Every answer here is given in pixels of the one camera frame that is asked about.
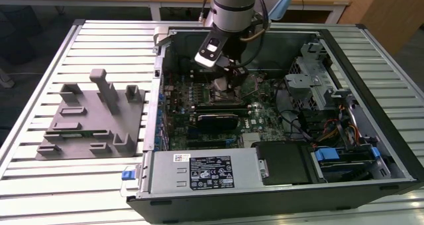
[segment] slotted aluminum surface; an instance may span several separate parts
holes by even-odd
[[[88,75],[104,68],[114,88],[136,84],[149,90],[154,63],[156,26],[190,26],[192,22],[86,21],[73,27],[48,69],[45,87],[36,89],[33,103],[25,108],[1,150],[0,223],[5,224],[137,224],[146,222],[120,196],[120,172],[141,162],[140,157],[36,161],[36,148],[61,101],[57,92],[66,82],[94,89]],[[388,57],[366,31],[353,25],[273,24],[273,28],[326,28],[376,96],[414,154],[424,162],[422,93]],[[146,116],[140,125],[144,137]],[[129,190],[136,183],[126,184]],[[424,190],[389,196],[338,212],[314,212],[281,216],[229,219],[197,224],[422,224]]]

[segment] blue drive latch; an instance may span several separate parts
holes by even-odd
[[[124,170],[121,172],[121,180],[134,180],[134,170]]]
[[[338,153],[334,148],[321,148],[316,152],[317,161],[328,159],[340,159]]]

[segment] black cable on robot arm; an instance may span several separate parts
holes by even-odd
[[[265,1],[264,0],[260,0],[260,5],[261,5],[261,8],[262,8],[262,18],[264,18],[262,25],[264,25],[264,29],[266,30],[269,16],[268,16],[268,9],[266,9],[266,5],[265,5]],[[262,49],[264,37],[265,37],[265,33],[262,33],[261,36],[260,36],[258,47],[257,47],[252,57],[245,62],[242,62],[241,64],[233,65],[233,66],[228,66],[229,69],[241,68],[241,67],[246,66],[249,63],[252,63],[252,61],[254,60],[254,58],[257,57],[257,55],[260,53],[260,50]]]

